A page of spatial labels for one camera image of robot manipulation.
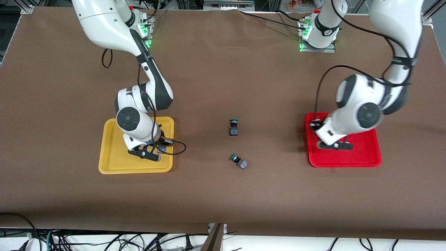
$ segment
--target brown table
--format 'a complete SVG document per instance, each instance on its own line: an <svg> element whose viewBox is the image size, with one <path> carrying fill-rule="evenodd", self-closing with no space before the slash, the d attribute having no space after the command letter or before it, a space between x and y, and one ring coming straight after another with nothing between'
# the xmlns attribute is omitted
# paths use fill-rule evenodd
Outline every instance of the brown table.
<svg viewBox="0 0 446 251"><path fill-rule="evenodd" d="M348 19L372 28L368 17ZM152 52L175 100L159 116L175 119L188 149L168 173L113 176L97 167L103 125L118 90L136 84L136 60L115 51L104 69L103 48L72 8L35 8L0 69L0 211L42 228L192 233L226 222L238 234L445 240L446 71L431 27L407 105L377 128L381 167L307 161L303 118L322 73L346 64L379 76L390 62L383 39L343 28L335 54L315 54L299 52L292 28L238 11L167 12ZM321 111L335 109L335 90L352 73L328 75Z"/></svg>

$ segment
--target white robotic arm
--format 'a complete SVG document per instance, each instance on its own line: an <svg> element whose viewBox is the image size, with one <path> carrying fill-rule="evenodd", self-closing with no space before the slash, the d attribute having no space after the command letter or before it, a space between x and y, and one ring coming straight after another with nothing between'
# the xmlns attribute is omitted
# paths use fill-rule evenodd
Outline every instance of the white robotic arm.
<svg viewBox="0 0 446 251"><path fill-rule="evenodd" d="M153 109L167 109L173 101L172 89L143 41L148 36L144 29L148 25L147 14L129 8L125 0L73 0L73 6L82 29L93 43L133 54L149 78L146 83L120 90L115 98L116 121L124 132L129 152L166 139L146 114ZM160 157L152 154L147 159Z"/></svg>
<svg viewBox="0 0 446 251"><path fill-rule="evenodd" d="M423 0L373 1L370 10L373 25L404 48L390 42L395 55L387 79L355 74L339 85L338 109L316 130L324 144L331 146L349 134L371 130L381 123L383 115L392 114L405 104L408 86L401 84L407 83L416 63L422 33L422 4Z"/></svg>

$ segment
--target white surface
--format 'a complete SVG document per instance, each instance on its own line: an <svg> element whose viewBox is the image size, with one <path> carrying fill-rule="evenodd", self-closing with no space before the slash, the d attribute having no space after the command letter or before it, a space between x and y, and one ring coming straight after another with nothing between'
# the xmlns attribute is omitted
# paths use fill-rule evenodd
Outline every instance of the white surface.
<svg viewBox="0 0 446 251"><path fill-rule="evenodd" d="M182 234L169 234L161 239L165 240L173 236ZM133 234L125 235L124 238L130 239ZM155 238L155 234L142 235L146 245ZM113 240L116 235L78 235L70 236L66 239L71 243L104 243ZM190 241L193 246L202 245L206 236L191 236ZM316 238L316 237L274 237L274 236L246 236L246 235L225 235L223 241L223 251L232 251L242 248L241 251L326 251L334 238ZM11 251L20 248L27 240L26 237L9 237L0 238L0 251ZM142 244L138 237L133 239L136 244ZM390 251L393 239L370 239L374 251ZM100 246L72 246L74 251L103 251L107 245ZM176 247L185 247L186 239L178 238L162 245L163 250L173 249ZM118 250L119 243L113 243L109 251ZM37 240L29 242L27 251L38 251L39 246ZM42 250L46 250L46 246L42 243ZM129 246L124 251L137 251L135 246ZM333 251L365 251L357 238L340 238L335 244ZM400 240L395 247L395 251L446 251L446 241L422 241L422 240Z"/></svg>

